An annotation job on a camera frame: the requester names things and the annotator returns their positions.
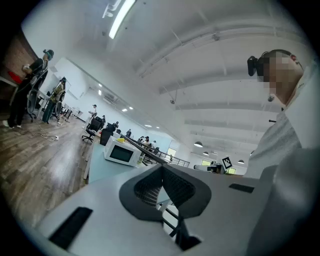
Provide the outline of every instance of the black slot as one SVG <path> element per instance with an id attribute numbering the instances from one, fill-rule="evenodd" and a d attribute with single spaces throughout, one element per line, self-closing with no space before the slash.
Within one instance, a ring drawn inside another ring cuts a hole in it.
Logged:
<path id="1" fill-rule="evenodd" d="M 246 185 L 241 185 L 241 184 L 236 184 L 236 183 L 232 183 L 229 188 L 234 189 L 234 190 L 240 190 L 243 192 L 247 192 L 247 193 L 252 193 L 254 191 L 254 187 L 252 186 L 246 186 Z"/>
<path id="2" fill-rule="evenodd" d="M 50 236 L 49 240 L 62 249 L 67 249 L 93 210 L 78 207 Z"/>

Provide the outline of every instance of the brick wall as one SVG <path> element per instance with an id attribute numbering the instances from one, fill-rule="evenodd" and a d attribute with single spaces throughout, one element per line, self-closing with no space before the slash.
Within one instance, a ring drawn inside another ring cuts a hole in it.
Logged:
<path id="1" fill-rule="evenodd" d="M 25 77 L 25 73 L 21 68 L 25 64 L 32 64 L 37 55 L 29 45 L 22 30 L 20 30 L 13 38 L 6 50 L 6 54 L 1 62 L 0 75 L 10 81 L 11 77 L 8 75 L 8 71 L 14 72 L 20 78 Z"/>

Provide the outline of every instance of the red object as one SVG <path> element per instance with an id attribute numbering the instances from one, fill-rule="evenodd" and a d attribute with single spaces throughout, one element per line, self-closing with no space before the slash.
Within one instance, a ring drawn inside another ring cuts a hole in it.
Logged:
<path id="1" fill-rule="evenodd" d="M 22 80 L 21 80 L 20 76 L 18 76 L 17 74 L 15 74 L 15 73 L 13 73 L 11 71 L 8 71 L 8 74 L 13 79 L 13 81 L 15 81 L 17 84 L 21 84 L 22 83 Z"/>

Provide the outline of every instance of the white ceiling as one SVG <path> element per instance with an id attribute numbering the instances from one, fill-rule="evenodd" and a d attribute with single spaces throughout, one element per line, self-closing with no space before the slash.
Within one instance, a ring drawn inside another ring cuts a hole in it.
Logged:
<path id="1" fill-rule="evenodd" d="M 137 0 L 114 40 L 108 34 L 122 3 L 113 18 L 102 19 L 108 2 L 82 0 L 84 38 L 181 113 L 193 142 L 245 162 L 282 107 L 249 77 L 247 59 L 285 49 L 306 66 L 313 56 L 303 32 L 274 2 Z"/>

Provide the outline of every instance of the railing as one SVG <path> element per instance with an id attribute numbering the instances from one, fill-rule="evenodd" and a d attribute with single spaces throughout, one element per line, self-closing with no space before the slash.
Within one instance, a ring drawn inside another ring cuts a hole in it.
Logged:
<path id="1" fill-rule="evenodd" d="M 124 137 L 128 142 L 130 142 L 132 145 L 134 145 L 136 148 L 141 150 L 144 154 L 142 155 L 142 161 L 149 164 L 175 164 L 178 166 L 183 167 L 189 167 L 190 162 L 179 159 L 177 157 L 171 156 L 167 153 L 161 152 L 157 149 L 154 149 L 153 147 L 144 145 L 141 142 L 138 142 L 132 138 L 128 138 L 124 135 L 121 135 Z"/>

